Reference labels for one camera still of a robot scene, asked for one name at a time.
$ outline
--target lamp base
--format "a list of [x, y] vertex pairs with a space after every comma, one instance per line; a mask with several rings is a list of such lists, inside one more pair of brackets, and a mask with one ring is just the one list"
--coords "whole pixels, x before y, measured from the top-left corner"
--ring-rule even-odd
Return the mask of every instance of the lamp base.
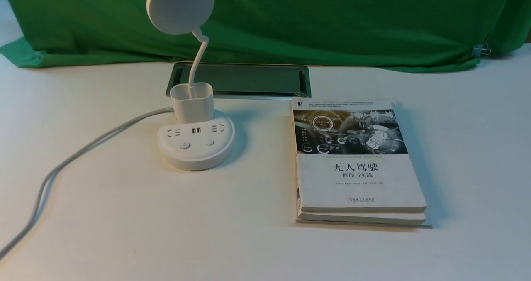
[[159, 128], [158, 144], [163, 158], [185, 171], [210, 169], [223, 163], [234, 142], [234, 124], [222, 112], [206, 122], [168, 124]]

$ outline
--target lamp head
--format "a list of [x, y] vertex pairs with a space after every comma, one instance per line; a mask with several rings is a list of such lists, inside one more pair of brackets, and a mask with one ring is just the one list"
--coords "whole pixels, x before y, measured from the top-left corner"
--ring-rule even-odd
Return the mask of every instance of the lamp head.
[[214, 9], [214, 0], [147, 0], [153, 26], [164, 33], [182, 35], [203, 25]]

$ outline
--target binder clip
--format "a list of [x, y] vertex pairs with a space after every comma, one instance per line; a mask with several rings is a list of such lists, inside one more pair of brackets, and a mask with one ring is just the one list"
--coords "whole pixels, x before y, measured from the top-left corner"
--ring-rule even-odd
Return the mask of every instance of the binder clip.
[[477, 44], [477, 45], [474, 45], [474, 48], [472, 49], [471, 56], [474, 57], [474, 58], [479, 58], [481, 55], [488, 56], [488, 55], [491, 54], [491, 52], [492, 52], [492, 50], [489, 49], [489, 44], [488, 43]]

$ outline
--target stack of books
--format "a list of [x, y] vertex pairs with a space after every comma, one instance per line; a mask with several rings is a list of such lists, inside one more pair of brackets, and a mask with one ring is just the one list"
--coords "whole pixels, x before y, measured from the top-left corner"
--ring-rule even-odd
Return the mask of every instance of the stack of books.
[[392, 103], [292, 100], [296, 222], [430, 227]]

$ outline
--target white table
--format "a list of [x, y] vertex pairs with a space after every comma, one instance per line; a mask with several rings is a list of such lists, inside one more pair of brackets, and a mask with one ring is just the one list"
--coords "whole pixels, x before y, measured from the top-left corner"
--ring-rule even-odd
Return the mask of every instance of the white table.
[[[18, 69], [0, 56], [0, 245], [51, 168], [106, 130], [169, 106], [171, 64]], [[432, 230], [296, 225], [290, 105], [216, 100], [237, 149], [183, 173], [159, 115], [68, 166], [0, 280], [529, 280], [531, 47], [472, 71], [311, 68], [316, 98], [391, 98]]]

